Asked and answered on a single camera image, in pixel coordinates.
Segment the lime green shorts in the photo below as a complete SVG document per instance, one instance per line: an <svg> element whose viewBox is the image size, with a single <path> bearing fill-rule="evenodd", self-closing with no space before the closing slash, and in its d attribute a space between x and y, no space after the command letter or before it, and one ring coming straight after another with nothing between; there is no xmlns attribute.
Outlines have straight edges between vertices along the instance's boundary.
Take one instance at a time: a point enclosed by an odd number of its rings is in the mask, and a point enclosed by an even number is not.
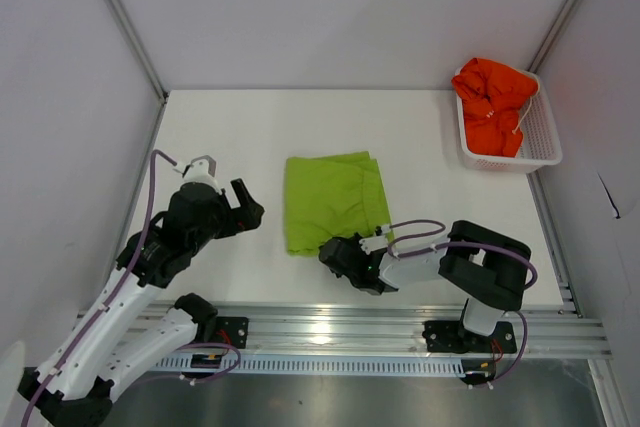
<svg viewBox="0 0 640 427"><path fill-rule="evenodd" d="M372 236L378 226L390 222L379 165L369 152L287 159L284 234L288 254L314 257L333 237Z"/></svg>

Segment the orange shorts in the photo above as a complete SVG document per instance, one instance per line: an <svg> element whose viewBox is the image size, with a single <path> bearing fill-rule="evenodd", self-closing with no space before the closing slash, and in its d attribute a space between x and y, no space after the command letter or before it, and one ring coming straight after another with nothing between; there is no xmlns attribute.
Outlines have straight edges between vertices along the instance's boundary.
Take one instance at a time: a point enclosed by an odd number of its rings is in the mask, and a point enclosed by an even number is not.
<svg viewBox="0 0 640 427"><path fill-rule="evenodd" d="M505 64L473 58L451 83L462 102L467 148L477 155L515 157L524 139L522 117L538 82Z"/></svg>

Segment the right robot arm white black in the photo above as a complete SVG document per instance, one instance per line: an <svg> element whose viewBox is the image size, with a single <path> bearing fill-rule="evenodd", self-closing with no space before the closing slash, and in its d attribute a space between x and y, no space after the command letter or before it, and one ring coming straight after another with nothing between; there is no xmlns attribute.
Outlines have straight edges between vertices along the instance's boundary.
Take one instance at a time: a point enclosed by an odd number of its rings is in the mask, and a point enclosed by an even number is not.
<svg viewBox="0 0 640 427"><path fill-rule="evenodd" d="M521 309L524 293L538 280L531 249L511 237L470 221L458 220L446 231L439 221L429 232L391 238L408 221L384 224L376 234L333 237L319 249L318 260L336 277L371 295L396 293L444 279L467 299L456 329L468 350L489 343L507 312Z"/></svg>

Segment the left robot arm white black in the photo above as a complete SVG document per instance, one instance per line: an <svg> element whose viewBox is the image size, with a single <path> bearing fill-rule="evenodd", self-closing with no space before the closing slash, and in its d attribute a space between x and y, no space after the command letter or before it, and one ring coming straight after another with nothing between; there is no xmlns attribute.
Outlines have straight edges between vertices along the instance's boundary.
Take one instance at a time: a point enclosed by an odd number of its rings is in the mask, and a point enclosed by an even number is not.
<svg viewBox="0 0 640 427"><path fill-rule="evenodd" d="M236 207L212 182L189 181L171 196L166 210L146 209L142 230L129 239L70 336L46 361L25 370L18 386L28 402L24 425L39 412L53 426L98 426L129 386L174 351L239 350L221 336L217 309L195 293L181 296L156 327L126 346L119 344L133 321L210 241L260 226L263 206L243 180L232 180L231 187Z"/></svg>

